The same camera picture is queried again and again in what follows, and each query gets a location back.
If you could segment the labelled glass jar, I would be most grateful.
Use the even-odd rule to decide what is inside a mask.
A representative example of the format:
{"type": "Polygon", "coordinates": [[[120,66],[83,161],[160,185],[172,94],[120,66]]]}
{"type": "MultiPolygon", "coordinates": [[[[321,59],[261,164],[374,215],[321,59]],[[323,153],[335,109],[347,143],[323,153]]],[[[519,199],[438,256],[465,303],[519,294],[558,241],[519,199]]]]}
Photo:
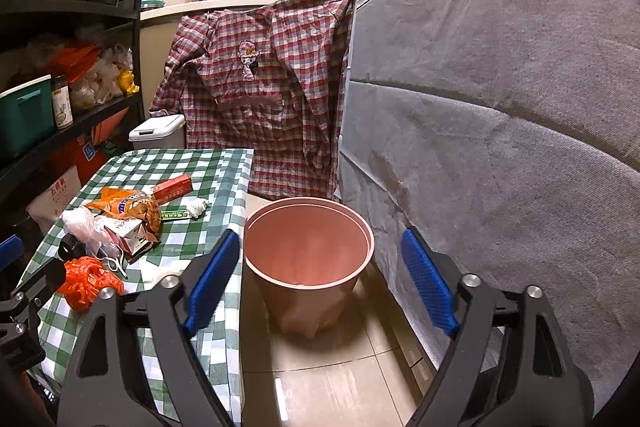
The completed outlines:
{"type": "Polygon", "coordinates": [[[73,124],[72,104],[70,104],[70,90],[63,75],[55,76],[52,86],[52,107],[56,127],[65,129],[73,124]]]}

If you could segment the white tissue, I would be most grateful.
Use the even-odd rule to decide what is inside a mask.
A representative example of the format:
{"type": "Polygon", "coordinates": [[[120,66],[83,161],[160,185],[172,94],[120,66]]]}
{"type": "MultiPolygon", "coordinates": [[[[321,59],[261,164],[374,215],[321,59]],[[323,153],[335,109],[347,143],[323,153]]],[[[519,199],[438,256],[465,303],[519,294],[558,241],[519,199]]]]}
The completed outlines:
{"type": "Polygon", "coordinates": [[[202,217],[209,207],[209,201],[205,198],[186,197],[182,201],[183,209],[190,219],[202,217]]]}

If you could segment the red white carton box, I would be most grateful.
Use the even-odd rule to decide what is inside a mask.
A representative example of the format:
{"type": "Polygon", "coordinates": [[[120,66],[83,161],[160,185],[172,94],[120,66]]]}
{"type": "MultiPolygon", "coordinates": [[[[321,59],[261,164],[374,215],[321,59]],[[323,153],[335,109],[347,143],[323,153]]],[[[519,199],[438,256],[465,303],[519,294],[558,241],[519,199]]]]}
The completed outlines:
{"type": "Polygon", "coordinates": [[[141,256],[152,247],[140,219],[99,216],[98,221],[111,242],[117,245],[128,259],[141,256]]]}

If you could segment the white paper bag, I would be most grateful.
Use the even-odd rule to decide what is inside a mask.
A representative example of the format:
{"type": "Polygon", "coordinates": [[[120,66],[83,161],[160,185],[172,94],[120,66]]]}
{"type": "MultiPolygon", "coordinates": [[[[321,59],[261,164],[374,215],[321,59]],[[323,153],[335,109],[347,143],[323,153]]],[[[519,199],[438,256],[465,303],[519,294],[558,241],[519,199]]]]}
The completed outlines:
{"type": "Polygon", "coordinates": [[[80,189],[77,167],[72,166],[27,206],[29,217],[37,223],[43,235],[47,234],[80,189]]]}

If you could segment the black metal shelf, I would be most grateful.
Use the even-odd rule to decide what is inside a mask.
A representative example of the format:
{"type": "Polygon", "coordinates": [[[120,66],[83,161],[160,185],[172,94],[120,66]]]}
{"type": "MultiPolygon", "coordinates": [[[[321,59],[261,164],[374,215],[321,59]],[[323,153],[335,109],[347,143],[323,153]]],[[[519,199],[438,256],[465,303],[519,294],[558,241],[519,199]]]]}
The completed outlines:
{"type": "Polygon", "coordinates": [[[141,0],[1,0],[1,93],[63,75],[73,124],[55,127],[22,153],[1,144],[1,207],[23,209],[70,165],[68,143],[125,112],[142,119],[141,0]]]}

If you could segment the red toothpaste box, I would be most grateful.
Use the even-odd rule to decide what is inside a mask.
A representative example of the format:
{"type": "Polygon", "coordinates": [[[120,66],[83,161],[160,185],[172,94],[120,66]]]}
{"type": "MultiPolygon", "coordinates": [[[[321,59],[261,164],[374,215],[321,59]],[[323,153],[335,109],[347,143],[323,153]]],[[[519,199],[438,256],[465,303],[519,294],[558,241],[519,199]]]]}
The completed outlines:
{"type": "Polygon", "coordinates": [[[180,174],[175,178],[160,182],[152,187],[152,196],[157,205],[165,205],[193,191],[191,177],[180,174]]]}

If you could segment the green checkered tablecloth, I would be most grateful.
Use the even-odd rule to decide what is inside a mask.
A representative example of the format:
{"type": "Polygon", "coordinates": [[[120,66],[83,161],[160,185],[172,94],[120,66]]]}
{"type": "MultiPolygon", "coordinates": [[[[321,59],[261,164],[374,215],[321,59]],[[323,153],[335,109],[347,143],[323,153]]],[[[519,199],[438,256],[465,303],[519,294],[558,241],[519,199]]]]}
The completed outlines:
{"type": "MultiPolygon", "coordinates": [[[[208,202],[204,216],[163,226],[160,243],[132,265],[125,265],[124,288],[128,293],[151,288],[164,275],[179,273],[198,255],[214,247],[226,230],[243,232],[253,153],[247,148],[215,150],[130,150],[109,159],[82,187],[70,207],[85,206],[99,198],[105,187],[151,191],[160,182],[188,174],[190,198],[208,202]]],[[[198,332],[192,345],[209,382],[232,421],[241,420],[240,303],[242,269],[236,267],[224,288],[212,321],[198,332]]],[[[47,395],[61,392],[82,317],[59,295],[39,312],[38,335],[44,359],[29,372],[47,395]]]]}

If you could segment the pink trash bin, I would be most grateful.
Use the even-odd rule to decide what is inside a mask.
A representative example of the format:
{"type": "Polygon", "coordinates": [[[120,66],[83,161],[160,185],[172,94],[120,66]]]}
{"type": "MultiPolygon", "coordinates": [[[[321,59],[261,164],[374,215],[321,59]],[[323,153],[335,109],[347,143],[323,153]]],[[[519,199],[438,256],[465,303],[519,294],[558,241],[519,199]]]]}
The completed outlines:
{"type": "Polygon", "coordinates": [[[329,199],[275,200],[245,223],[245,264],[268,311],[307,339],[337,323],[374,245],[369,223],[329,199]]]}

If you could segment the orange snack bag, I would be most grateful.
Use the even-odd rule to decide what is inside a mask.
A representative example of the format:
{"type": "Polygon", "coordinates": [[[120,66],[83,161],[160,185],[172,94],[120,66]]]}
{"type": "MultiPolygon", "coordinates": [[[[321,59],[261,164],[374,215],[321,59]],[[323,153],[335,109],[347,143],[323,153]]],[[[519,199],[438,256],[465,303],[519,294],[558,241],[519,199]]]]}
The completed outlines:
{"type": "Polygon", "coordinates": [[[152,244],[160,243],[160,234],[162,234],[160,207],[154,197],[149,194],[106,186],[102,188],[100,197],[87,202],[86,207],[113,219],[138,219],[142,222],[146,239],[152,244]]]}

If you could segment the green candy wrapper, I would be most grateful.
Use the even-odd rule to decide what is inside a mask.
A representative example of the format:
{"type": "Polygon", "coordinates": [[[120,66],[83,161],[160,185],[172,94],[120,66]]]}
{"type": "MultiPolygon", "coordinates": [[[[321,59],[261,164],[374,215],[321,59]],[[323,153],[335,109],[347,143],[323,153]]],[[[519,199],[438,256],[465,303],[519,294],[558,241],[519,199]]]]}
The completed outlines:
{"type": "Polygon", "coordinates": [[[191,219],[191,213],[186,209],[160,210],[160,219],[163,221],[177,221],[191,219]]]}

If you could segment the grey fabric cover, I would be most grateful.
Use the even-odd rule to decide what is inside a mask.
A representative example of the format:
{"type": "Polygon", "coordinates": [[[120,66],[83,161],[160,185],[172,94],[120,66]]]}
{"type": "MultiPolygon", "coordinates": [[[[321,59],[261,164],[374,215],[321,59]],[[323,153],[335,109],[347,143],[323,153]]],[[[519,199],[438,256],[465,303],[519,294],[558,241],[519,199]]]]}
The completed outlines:
{"type": "Polygon", "coordinates": [[[356,0],[344,203],[423,352],[400,239],[542,288],[597,407],[639,350],[639,0],[356,0]]]}

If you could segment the red plaid shirt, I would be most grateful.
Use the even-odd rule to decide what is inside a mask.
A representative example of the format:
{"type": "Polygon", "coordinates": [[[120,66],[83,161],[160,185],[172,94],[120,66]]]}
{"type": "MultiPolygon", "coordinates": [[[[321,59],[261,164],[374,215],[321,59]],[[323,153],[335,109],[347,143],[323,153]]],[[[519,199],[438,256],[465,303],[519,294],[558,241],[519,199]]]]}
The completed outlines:
{"type": "Polygon", "coordinates": [[[250,191],[333,197],[352,0],[278,0],[186,14],[150,107],[190,148],[250,148],[250,191]]]}

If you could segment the white lidded bin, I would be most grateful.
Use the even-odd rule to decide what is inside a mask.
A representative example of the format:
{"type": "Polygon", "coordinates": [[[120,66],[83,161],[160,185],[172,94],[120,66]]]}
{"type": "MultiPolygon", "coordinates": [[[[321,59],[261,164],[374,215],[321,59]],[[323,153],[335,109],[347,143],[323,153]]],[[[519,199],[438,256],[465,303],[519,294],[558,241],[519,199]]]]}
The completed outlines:
{"type": "Polygon", "coordinates": [[[129,142],[135,150],[185,148],[185,124],[181,114],[151,117],[129,132],[129,142]]]}

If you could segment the teal storage box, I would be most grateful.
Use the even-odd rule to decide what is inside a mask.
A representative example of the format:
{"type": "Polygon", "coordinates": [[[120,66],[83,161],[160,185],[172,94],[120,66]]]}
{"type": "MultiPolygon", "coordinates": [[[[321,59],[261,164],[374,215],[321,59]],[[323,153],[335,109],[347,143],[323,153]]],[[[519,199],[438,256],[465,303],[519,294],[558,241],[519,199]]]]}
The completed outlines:
{"type": "Polygon", "coordinates": [[[11,155],[54,129],[51,80],[44,75],[1,93],[1,144],[11,155]]]}

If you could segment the orange plastic bag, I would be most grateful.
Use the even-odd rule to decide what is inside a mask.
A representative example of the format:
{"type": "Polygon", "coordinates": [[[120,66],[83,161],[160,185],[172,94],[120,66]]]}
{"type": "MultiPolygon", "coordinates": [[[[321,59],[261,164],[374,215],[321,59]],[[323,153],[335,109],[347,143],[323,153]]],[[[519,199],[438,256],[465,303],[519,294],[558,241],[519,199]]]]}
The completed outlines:
{"type": "Polygon", "coordinates": [[[58,288],[66,303],[75,312],[86,313],[99,297],[103,288],[114,288],[124,293],[124,284],[96,258],[84,256],[64,262],[65,281],[58,288]]]}

